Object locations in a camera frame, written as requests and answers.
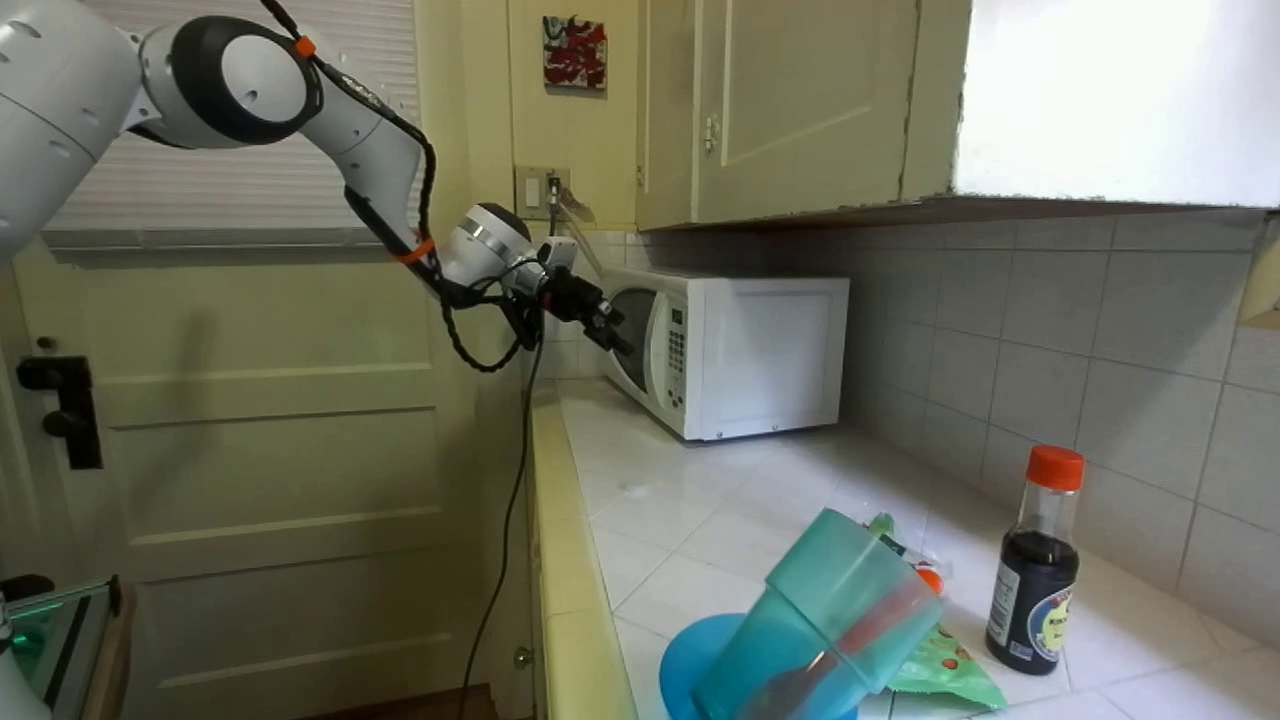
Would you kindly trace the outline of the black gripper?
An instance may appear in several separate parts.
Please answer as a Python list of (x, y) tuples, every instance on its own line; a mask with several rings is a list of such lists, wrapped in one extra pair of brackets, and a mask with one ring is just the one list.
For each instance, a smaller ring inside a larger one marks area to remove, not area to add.
[(609, 326), (612, 326), (609, 294), (603, 294), (593, 281), (573, 274), (566, 268), (555, 268), (555, 270), (542, 281), (541, 305), (542, 305), (555, 319), (574, 319), (582, 332), (609, 332)]

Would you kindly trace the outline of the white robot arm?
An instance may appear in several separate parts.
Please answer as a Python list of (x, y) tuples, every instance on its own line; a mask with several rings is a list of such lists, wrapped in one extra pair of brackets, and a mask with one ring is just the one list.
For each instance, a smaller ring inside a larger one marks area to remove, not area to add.
[(612, 340), (621, 312), (517, 211), (473, 204), (441, 242), (432, 139), (327, 62), (280, 0), (261, 5), (271, 28), (190, 14), (131, 35), (85, 0), (0, 0), (0, 251), (35, 240), (124, 133), (190, 151), (302, 136), (334, 163), (354, 220), (444, 309), (496, 305), (525, 342), (541, 317)]

